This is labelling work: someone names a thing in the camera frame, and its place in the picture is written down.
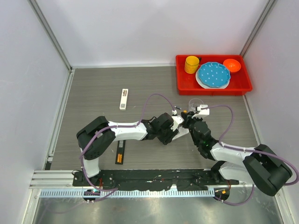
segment yellow cup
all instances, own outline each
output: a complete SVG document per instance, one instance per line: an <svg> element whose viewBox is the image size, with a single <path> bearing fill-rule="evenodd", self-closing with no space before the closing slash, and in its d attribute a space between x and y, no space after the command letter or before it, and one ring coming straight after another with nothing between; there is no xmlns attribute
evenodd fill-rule
<svg viewBox="0 0 299 224"><path fill-rule="evenodd" d="M195 56L188 56L185 61L185 72L193 74L197 71L199 66L199 59Z"/></svg>

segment white gear rack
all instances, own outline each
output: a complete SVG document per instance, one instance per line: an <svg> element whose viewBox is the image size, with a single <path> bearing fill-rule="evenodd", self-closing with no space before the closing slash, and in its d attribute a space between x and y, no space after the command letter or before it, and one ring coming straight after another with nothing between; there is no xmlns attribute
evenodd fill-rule
<svg viewBox="0 0 299 224"><path fill-rule="evenodd" d="M87 189L42 189L40 198L101 198L106 196L109 192L101 192L100 196L90 195L85 196L84 192ZM194 190L194 191L177 191L176 186L173 186L167 191L123 191L118 190L114 192L109 198L140 198L140 197L214 197L214 188L208 190Z"/></svg>

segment blue plate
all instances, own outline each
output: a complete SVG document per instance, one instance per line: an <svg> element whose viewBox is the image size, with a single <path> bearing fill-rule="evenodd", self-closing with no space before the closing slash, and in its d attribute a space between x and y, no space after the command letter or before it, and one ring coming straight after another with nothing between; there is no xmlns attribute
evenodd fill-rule
<svg viewBox="0 0 299 224"><path fill-rule="evenodd" d="M203 64L196 72L201 82L211 88L219 88L226 85L230 80L229 70L218 62Z"/></svg>

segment orange bowl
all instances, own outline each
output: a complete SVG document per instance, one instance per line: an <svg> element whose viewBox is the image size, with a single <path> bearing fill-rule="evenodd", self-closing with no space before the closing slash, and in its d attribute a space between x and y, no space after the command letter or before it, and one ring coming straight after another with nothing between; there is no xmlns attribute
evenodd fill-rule
<svg viewBox="0 0 299 224"><path fill-rule="evenodd" d="M223 65L227 67L231 73L235 73L241 69L241 64L235 59L226 59Z"/></svg>

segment orange object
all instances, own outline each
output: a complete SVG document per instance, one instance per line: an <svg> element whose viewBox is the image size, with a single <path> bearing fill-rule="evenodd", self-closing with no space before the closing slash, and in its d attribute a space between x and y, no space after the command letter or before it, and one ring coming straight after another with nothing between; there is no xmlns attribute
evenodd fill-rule
<svg viewBox="0 0 299 224"><path fill-rule="evenodd" d="M235 59L226 59L223 65L227 67L231 73L235 73L241 69L241 64Z"/></svg>
<svg viewBox="0 0 299 224"><path fill-rule="evenodd" d="M100 179L100 186L99 186L99 188L102 188L102 186L103 186L103 182L102 182L102 178Z"/></svg>

